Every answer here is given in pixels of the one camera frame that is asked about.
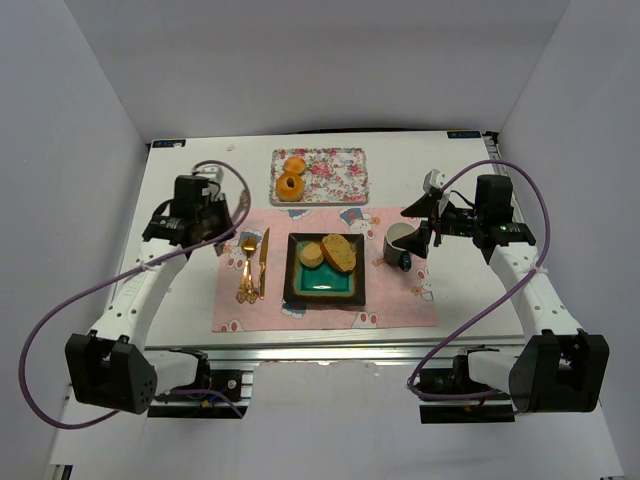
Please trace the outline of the speckled bread slice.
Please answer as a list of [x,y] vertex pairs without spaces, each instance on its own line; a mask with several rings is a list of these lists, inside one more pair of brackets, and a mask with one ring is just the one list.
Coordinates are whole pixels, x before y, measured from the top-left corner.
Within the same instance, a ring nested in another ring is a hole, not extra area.
[[356,267],[356,254],[350,242],[340,234],[329,234],[322,238],[320,248],[331,266],[342,273]]

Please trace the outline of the small pale muffin bread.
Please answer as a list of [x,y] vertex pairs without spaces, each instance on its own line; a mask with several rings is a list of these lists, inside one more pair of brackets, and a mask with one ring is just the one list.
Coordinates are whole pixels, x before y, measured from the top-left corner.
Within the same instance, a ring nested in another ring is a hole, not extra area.
[[316,242],[307,243],[299,253],[299,260],[306,268],[315,269],[324,261],[324,254]]

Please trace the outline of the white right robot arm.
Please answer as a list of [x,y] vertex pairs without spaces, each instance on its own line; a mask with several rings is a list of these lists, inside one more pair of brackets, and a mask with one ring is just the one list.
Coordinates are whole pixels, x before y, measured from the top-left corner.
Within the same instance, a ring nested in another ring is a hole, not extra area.
[[504,286],[525,345],[517,355],[489,346],[463,349],[448,379],[431,380],[421,371],[410,384],[427,398],[484,399],[498,391],[521,413],[593,411],[609,346],[603,336],[583,329],[538,265],[540,253],[531,230],[514,219],[510,178],[478,176],[475,199],[467,208],[450,203],[444,186],[443,173],[426,175],[423,196],[402,213],[420,217],[421,223],[394,246],[424,258],[428,247],[440,245],[445,236],[471,239]]

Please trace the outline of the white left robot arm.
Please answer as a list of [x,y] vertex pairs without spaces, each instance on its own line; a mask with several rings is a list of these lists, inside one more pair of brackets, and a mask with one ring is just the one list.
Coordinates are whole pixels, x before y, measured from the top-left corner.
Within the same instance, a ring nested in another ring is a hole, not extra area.
[[216,166],[180,175],[174,196],[153,212],[137,257],[140,273],[125,280],[106,312],[85,335],[74,334],[65,357],[78,402],[134,414],[174,389],[204,389],[206,356],[189,349],[146,353],[151,323],[188,247],[233,236],[223,173]]

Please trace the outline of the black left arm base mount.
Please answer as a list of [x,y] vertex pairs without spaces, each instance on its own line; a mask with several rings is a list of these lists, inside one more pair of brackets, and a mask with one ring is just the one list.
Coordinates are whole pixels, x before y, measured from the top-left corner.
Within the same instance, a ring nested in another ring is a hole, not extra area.
[[204,393],[160,395],[147,415],[165,419],[240,419],[248,409],[252,386],[252,371],[214,369]]

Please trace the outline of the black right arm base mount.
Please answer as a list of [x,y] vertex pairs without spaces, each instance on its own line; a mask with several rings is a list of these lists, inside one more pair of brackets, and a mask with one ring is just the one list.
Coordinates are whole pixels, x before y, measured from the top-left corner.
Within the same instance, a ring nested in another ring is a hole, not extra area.
[[462,349],[444,368],[422,367],[411,386],[417,390],[423,425],[513,423],[517,411],[503,392],[487,395],[490,387],[473,381],[468,372],[469,354],[498,352],[479,345]]

